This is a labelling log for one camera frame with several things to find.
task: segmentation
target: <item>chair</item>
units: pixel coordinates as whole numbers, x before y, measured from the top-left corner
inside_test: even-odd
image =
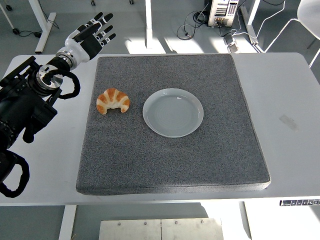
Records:
[[[317,39],[320,40],[320,0],[301,0],[296,14],[297,18],[291,18],[286,23],[286,25],[284,25],[282,30],[279,32],[278,36],[276,36],[276,38],[266,48],[266,50],[264,51],[265,53],[269,50],[272,44],[276,41],[276,39],[279,37],[279,35],[283,32],[283,30],[291,21],[300,22],[312,35],[314,35]],[[319,53],[320,48],[315,54],[314,58],[312,59],[309,65],[310,68],[313,65]]]

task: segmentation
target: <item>metal plate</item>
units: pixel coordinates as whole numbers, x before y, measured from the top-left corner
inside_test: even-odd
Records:
[[[162,240],[223,240],[221,220],[183,218],[161,220]]]
[[[99,240],[161,240],[161,220],[101,221]]]

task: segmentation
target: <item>black cable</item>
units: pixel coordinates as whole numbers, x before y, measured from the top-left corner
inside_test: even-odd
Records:
[[[39,5],[40,5],[41,11],[43,12],[43,14],[44,14],[45,17],[46,17],[47,22],[50,22],[50,23],[51,23],[53,26],[55,26],[57,29],[60,29],[59,26],[58,26],[58,24],[57,24],[55,21],[49,20],[47,14],[46,14],[45,11],[42,9],[42,6],[41,6],[40,1],[39,1],[39,0],[37,0],[37,1],[38,1]]]
[[[266,1],[266,0],[262,0],[262,1],[264,1],[265,3],[270,4],[270,5],[272,5],[272,6],[279,6],[279,5],[283,4],[285,0],[283,0],[283,1],[280,2],[279,4],[270,3],[270,2],[268,2],[268,1]]]
[[[203,13],[204,17],[208,16],[208,12],[207,11],[203,11],[202,13]],[[200,20],[199,16],[200,16],[200,12],[197,11],[195,14],[193,14],[193,21],[195,21],[197,24],[201,24],[201,25],[208,23],[208,20],[206,20],[206,18],[204,18],[204,20]]]
[[[41,37],[41,33],[42,33],[42,30],[41,30],[41,31],[28,31],[28,30],[24,30],[24,31],[19,32],[19,36],[20,36],[20,37],[28,37],[28,36],[30,36],[31,34],[33,34],[34,36],[36,36],[36,37],[38,38],[38,37]]]
[[[205,9],[206,9],[206,7],[207,7],[208,5],[209,5],[209,2],[208,2],[208,4],[204,7],[204,9],[203,9],[202,11],[192,11],[192,12],[190,12],[190,13],[186,16],[186,18],[185,18],[185,20],[184,20],[184,24],[181,25],[180,27],[178,27],[178,29],[177,29],[177,31],[176,31],[176,36],[177,36],[178,39],[185,41],[185,40],[190,40],[190,39],[192,39],[192,38],[195,36],[196,29],[199,28],[199,27],[201,27],[203,24],[205,24],[204,21],[206,21],[206,15],[204,14],[204,12],[205,12]],[[187,21],[187,18],[189,17],[189,15],[192,14],[192,13],[194,13],[194,12],[198,13],[196,19],[195,19],[195,14],[196,14],[196,13],[193,15],[193,20],[194,20],[194,22],[195,22],[195,23],[194,23],[194,26],[192,26],[191,24],[186,24],[186,21]],[[204,20],[201,20],[201,21],[200,21],[201,23],[198,22],[200,15],[203,15],[203,17],[204,17]],[[190,26],[190,27],[193,28],[193,34],[192,34],[192,35],[189,35],[189,33],[186,31],[186,26]],[[178,31],[179,31],[179,29],[182,28],[182,27],[183,27],[185,36],[188,36],[188,38],[182,38],[182,37],[179,37],[179,36],[178,36]]]

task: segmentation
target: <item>robot finger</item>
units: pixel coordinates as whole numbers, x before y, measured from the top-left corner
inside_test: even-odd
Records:
[[[100,41],[100,45],[101,47],[103,47],[104,45],[106,45],[107,43],[109,43],[112,39],[114,39],[116,37],[115,33],[112,33],[109,37],[107,37],[106,39]]]
[[[110,21],[110,19],[112,19],[114,15],[112,13],[109,13],[107,15],[105,15],[104,17],[100,18],[97,22],[101,23],[101,25],[105,25],[107,22]]]
[[[97,20],[99,20],[103,16],[103,12],[99,12],[94,18],[88,21],[85,26],[89,27],[90,25],[94,24]]]
[[[113,29],[113,26],[112,26],[112,25],[108,26],[105,30],[103,30],[102,32],[98,33],[98,34],[95,36],[95,39],[97,39],[97,40],[99,41],[99,40],[102,39],[108,32],[110,32],[111,29]]]

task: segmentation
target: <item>white chair leg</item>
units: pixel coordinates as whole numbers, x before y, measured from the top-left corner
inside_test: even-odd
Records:
[[[314,64],[314,61],[315,61],[316,58],[318,57],[319,53],[320,53],[320,48],[319,48],[318,52],[315,54],[315,56],[314,56],[314,58],[312,59],[311,63],[309,64],[309,68],[312,67],[312,64]]]
[[[285,30],[285,28],[288,26],[288,24],[291,22],[291,21],[297,21],[297,22],[300,22],[297,18],[291,18],[287,23],[286,25],[284,25],[284,27],[281,29],[281,31],[279,32],[278,36],[275,37],[275,39],[273,39],[273,41],[270,43],[270,45],[266,48],[266,50],[264,51],[264,53],[266,53],[269,48],[272,46],[272,44],[274,44],[274,42],[277,40],[277,38],[280,36],[280,34]]]

